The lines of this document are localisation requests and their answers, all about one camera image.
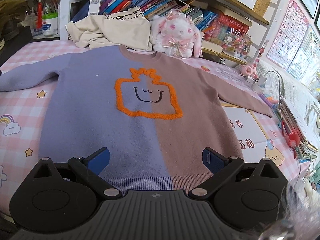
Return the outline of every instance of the stuffed bunny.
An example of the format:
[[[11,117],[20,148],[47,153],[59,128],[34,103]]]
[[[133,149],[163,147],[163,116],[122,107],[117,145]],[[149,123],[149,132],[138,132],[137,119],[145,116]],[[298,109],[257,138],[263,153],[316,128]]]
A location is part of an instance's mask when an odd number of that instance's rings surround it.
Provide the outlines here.
[[[169,56],[202,57],[201,36],[190,17],[173,10],[167,16],[155,16],[151,21],[153,50]]]

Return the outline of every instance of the white cloth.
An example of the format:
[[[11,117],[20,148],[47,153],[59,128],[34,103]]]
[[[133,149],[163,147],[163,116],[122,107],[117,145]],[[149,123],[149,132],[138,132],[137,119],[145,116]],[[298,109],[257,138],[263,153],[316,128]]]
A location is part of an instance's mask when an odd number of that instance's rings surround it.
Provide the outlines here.
[[[69,22],[66,29],[79,48],[121,44],[138,51],[152,50],[151,24],[139,7],[109,16],[90,15],[76,23]]]

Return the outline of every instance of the blue gripper pad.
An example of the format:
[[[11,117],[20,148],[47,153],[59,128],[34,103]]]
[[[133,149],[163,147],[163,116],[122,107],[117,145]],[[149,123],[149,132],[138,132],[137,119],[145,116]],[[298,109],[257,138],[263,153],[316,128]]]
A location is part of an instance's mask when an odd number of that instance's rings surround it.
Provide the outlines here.
[[[229,160],[211,148],[207,147],[202,152],[202,162],[204,166],[206,166],[208,170],[212,172],[212,174],[215,174],[228,165]]]
[[[84,165],[94,174],[99,175],[110,161],[110,152],[108,148],[103,147],[84,159]]]

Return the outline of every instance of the rainbow print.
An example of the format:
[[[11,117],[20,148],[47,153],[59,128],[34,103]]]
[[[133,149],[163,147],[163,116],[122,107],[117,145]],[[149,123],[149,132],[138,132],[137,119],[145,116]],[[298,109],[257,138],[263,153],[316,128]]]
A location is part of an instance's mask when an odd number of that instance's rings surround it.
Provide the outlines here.
[[[5,126],[8,126],[10,122],[14,122],[13,117],[11,115],[5,114],[0,116],[0,124],[5,123]]]

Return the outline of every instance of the alphabet poster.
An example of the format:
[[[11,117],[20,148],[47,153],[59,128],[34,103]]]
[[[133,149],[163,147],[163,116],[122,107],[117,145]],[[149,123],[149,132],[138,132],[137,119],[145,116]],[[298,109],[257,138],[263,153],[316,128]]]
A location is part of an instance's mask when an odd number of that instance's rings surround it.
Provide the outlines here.
[[[309,21],[294,0],[290,0],[284,19],[267,54],[267,58],[288,69],[303,41]]]
[[[284,162],[283,154],[276,148],[273,140],[268,138],[251,111],[225,102],[221,102],[221,105],[236,133],[244,161],[258,163],[262,158],[268,157],[277,166],[281,166]]]

